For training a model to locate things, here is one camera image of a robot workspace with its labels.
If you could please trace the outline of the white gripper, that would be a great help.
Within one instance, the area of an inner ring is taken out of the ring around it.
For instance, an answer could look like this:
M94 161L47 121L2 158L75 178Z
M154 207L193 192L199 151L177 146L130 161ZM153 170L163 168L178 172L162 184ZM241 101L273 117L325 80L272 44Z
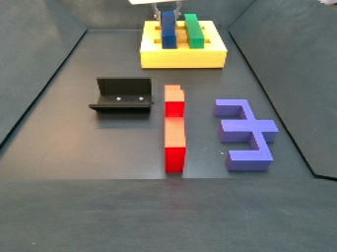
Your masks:
M161 21L161 11L158 9L157 3L166 3L166 2L175 2L177 1L177 8L174 10L175 13L175 21L178 21L182 15L182 6L185 0L127 0L131 5L141 5L141 4L151 4L151 9L154 12L154 19L159 22Z

